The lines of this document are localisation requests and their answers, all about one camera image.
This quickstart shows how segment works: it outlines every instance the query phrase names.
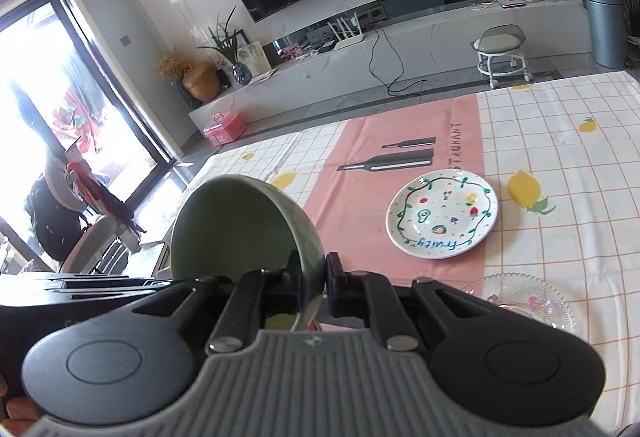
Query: gray trash can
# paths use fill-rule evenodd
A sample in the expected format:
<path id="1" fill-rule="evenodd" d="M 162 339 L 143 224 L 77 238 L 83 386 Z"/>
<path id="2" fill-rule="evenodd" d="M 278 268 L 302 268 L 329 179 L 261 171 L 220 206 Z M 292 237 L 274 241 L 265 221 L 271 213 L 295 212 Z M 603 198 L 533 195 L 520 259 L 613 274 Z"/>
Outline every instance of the gray trash can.
<path id="1" fill-rule="evenodd" d="M 593 59 L 610 69 L 624 69 L 628 56 L 624 0 L 584 0 L 589 13 Z"/>

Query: floor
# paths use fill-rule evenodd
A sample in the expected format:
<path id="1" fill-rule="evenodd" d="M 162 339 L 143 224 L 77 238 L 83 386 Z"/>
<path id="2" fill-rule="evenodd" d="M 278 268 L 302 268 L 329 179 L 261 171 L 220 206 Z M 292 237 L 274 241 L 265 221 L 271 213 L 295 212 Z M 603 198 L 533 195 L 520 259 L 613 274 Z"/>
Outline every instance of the floor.
<path id="1" fill-rule="evenodd" d="M 590 54 L 571 54 L 530 59 L 529 71 L 533 73 L 535 81 L 541 82 L 612 70 L 597 65 Z M 640 68 L 628 72 L 640 80 Z M 522 77 L 499 80 L 511 85 L 520 81 L 525 83 Z M 305 128 L 489 90 L 488 79 L 484 79 L 475 67 L 398 82 L 392 91 L 410 85 L 411 88 L 392 95 L 387 93 L 384 86 L 379 86 L 271 116 L 249 124 L 242 137 L 225 145 L 222 152 Z M 209 140 L 202 138 L 156 185 L 136 211 L 138 223 L 148 231 L 143 242 L 164 238 L 170 227 L 171 214 L 188 183 L 217 150 Z"/>

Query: pink plastic storage box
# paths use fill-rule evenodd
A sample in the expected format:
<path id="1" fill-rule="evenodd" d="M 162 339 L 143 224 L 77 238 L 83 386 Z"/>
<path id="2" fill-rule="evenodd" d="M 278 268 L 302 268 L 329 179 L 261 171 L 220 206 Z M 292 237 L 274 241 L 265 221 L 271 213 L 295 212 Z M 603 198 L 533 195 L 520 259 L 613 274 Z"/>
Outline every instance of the pink plastic storage box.
<path id="1" fill-rule="evenodd" d="M 204 129 L 204 135 L 209 138 L 211 143 L 222 146 L 235 141 L 242 136 L 245 130 L 246 126 L 238 113 L 229 112 L 228 114 L 215 114 L 213 121 Z"/>

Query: human hand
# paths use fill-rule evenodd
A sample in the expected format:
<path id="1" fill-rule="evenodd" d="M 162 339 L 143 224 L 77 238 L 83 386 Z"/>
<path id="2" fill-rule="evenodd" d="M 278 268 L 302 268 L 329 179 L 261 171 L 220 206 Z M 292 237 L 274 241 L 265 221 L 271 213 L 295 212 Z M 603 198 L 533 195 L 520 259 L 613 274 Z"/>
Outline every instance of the human hand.
<path id="1" fill-rule="evenodd" d="M 4 396 L 6 391 L 6 383 L 4 379 L 0 379 L 0 397 Z M 15 437 L 25 433 L 38 420 L 36 411 L 26 397 L 15 397 L 9 400 L 6 404 L 6 411 L 9 419 L 2 421 L 2 426 Z"/>

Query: marble tv stand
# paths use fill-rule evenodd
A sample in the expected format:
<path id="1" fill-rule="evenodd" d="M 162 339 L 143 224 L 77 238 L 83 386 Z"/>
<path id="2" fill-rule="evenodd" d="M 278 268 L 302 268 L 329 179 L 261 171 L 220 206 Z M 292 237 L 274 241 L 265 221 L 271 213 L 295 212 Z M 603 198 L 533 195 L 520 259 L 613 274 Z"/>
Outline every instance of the marble tv stand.
<path id="1" fill-rule="evenodd" d="M 539 2 L 504 10 L 491 6 L 444 11 L 385 27 L 402 57 L 403 80 L 473 67 L 478 55 L 470 44 L 490 27 L 517 24 L 527 35 L 528 58 L 591 52 L 587 11 L 581 0 Z M 401 73 L 395 53 L 382 36 L 375 49 L 372 70 L 386 82 Z M 278 66 L 268 80 L 232 87 L 214 101 L 190 113 L 202 131 L 217 112 L 237 110 L 253 123 L 289 110 L 378 86 L 367 69 L 376 32 L 338 51 L 330 51 Z"/>

